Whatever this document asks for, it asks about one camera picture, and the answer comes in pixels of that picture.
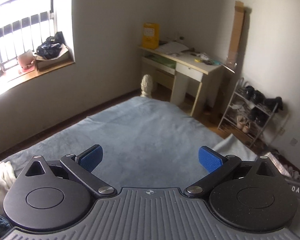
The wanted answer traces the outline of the light grey sweatshirt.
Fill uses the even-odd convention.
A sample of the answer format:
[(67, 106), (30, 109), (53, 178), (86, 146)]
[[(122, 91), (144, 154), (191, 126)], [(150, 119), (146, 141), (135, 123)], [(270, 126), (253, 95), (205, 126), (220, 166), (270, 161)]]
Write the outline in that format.
[(213, 147), (222, 156), (235, 155), (243, 161), (255, 161), (257, 155), (239, 141), (233, 134)]

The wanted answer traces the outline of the dark clothes pile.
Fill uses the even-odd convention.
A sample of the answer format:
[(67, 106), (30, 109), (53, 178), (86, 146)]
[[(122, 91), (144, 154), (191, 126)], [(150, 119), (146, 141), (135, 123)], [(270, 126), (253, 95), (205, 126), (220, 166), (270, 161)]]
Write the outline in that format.
[(49, 36), (45, 42), (37, 47), (36, 55), (49, 59), (57, 55), (62, 44), (65, 44), (65, 39), (63, 33), (58, 31), (55, 36)]

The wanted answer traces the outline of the beige shoes pair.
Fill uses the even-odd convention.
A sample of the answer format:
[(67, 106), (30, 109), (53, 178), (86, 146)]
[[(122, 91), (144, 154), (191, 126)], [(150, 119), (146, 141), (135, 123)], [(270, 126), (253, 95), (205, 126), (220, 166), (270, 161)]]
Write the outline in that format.
[(243, 115), (238, 115), (236, 121), (237, 128), (243, 133), (248, 134), (251, 128), (251, 121)]

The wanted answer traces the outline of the metal shoe rack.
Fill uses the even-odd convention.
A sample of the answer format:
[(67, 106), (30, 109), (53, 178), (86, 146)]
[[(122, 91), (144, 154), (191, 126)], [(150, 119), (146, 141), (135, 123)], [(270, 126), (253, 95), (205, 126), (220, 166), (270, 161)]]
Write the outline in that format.
[[(247, 86), (252, 86), (249, 82), (240, 78), (234, 88), (230, 97), (228, 105), (218, 124), (218, 129), (223, 132), (235, 132), (240, 137), (246, 138), (245, 145), (253, 148), (262, 142), (263, 132), (273, 119), (275, 109), (269, 110), (262, 104), (254, 104), (246, 99), (243, 95), (243, 90)], [(251, 128), (248, 134), (243, 133), (236, 126), (236, 118), (238, 115), (243, 115), (251, 121)]]

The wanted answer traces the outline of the grey bed sheet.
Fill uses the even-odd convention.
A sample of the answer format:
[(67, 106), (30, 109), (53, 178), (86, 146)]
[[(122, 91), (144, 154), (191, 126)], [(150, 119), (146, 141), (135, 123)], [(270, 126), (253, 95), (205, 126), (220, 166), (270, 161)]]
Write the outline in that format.
[(134, 97), (89, 116), (51, 137), (7, 158), (19, 174), (30, 158), (58, 160), (98, 144), (103, 160), (93, 174), (116, 189), (178, 187), (203, 178), (202, 146), (213, 149), (224, 139), (177, 106)]

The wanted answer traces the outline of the cream white garment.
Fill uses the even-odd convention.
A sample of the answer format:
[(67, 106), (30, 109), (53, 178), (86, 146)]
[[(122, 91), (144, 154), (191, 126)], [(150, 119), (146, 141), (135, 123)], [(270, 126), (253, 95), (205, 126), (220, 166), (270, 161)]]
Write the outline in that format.
[(3, 202), (16, 177), (11, 162), (0, 161), (0, 215), (4, 215)]

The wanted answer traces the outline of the black shoes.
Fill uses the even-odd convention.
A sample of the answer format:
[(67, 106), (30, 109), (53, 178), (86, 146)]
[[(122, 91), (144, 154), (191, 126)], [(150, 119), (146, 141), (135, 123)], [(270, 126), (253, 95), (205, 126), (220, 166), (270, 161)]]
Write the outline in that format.
[(275, 113), (283, 110), (283, 101), (281, 97), (266, 98), (263, 93), (261, 93), (259, 90), (256, 90), (252, 86), (245, 87), (243, 90), (243, 95), (246, 99), (250, 100), (256, 105), (262, 104), (271, 111), (275, 109)]

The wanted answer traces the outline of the cream wooden desk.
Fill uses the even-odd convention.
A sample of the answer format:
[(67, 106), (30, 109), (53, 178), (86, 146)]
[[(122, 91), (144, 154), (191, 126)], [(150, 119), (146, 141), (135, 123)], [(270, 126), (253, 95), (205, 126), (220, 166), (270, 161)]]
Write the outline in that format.
[[(143, 51), (142, 62), (142, 81), (141, 83), (153, 83), (152, 89), (155, 90), (157, 84), (169, 84), (171, 88), (170, 103), (180, 107), (185, 100), (186, 91), (190, 80), (199, 82), (196, 97), (192, 105), (190, 116), (198, 117), (205, 106), (208, 86), (215, 75), (220, 75), (222, 66), (220, 64), (207, 65), (197, 62), (196, 57), (189, 52), (178, 56), (167, 55), (156, 50), (151, 50), (139, 46)], [(168, 68), (166, 65), (149, 59), (149, 55), (158, 55), (165, 59), (175, 62), (175, 69)]]

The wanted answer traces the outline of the cardboard box on sill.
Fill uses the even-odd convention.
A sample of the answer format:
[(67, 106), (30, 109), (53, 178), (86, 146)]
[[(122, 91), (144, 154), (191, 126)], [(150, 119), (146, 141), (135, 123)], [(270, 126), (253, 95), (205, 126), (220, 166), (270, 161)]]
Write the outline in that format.
[(39, 71), (57, 66), (60, 63), (64, 63), (65, 61), (72, 61), (72, 55), (68, 49), (68, 47), (64, 44), (61, 45), (61, 49), (57, 52), (56, 56), (50, 57), (49, 59), (39, 56), (36, 56), (36, 68)]

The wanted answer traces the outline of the pink bag on sill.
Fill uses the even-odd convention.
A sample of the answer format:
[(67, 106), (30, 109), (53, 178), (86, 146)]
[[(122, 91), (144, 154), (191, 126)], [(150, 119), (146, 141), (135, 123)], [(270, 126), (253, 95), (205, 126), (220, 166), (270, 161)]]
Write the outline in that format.
[(26, 70), (31, 69), (34, 66), (35, 57), (31, 50), (24, 52), (23, 54), (17, 56), (17, 61), (21, 67), (21, 71), (25, 72)]

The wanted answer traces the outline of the papers on desk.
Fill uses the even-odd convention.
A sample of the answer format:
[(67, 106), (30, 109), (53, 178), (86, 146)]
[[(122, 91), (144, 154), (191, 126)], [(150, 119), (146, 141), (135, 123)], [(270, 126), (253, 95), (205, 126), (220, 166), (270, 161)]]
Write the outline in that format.
[(180, 54), (183, 51), (187, 51), (187, 50), (189, 50), (189, 48), (187, 46), (185, 46), (182, 43), (175, 42), (175, 41), (160, 45), (160, 46), (158, 46), (157, 49), (155, 49), (155, 51), (157, 51), (159, 53), (167, 54), (167, 55)]

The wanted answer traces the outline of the yellow paper bag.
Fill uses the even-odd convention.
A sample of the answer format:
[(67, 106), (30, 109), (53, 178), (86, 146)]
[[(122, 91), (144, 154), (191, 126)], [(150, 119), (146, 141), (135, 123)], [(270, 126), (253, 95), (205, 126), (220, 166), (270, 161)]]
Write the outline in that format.
[(157, 23), (144, 23), (142, 35), (142, 47), (147, 49), (157, 49), (159, 46), (160, 25)]

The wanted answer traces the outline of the tall cardboard strip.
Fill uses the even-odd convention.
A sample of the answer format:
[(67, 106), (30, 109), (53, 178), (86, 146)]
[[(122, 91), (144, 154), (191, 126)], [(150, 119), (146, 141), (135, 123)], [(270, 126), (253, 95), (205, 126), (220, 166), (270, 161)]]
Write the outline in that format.
[(244, 3), (241, 1), (235, 1), (234, 22), (232, 25), (228, 57), (226, 59), (226, 65), (231, 69), (234, 69), (236, 66), (239, 43), (241, 40), (241, 34), (242, 34), (242, 29), (244, 24), (244, 18), (245, 18)]

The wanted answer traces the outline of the window security bars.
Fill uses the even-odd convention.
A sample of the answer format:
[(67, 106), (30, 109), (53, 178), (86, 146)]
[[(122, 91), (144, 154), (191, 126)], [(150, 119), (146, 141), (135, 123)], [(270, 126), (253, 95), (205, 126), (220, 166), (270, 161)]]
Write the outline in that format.
[(0, 73), (55, 33), (53, 0), (0, 0)]

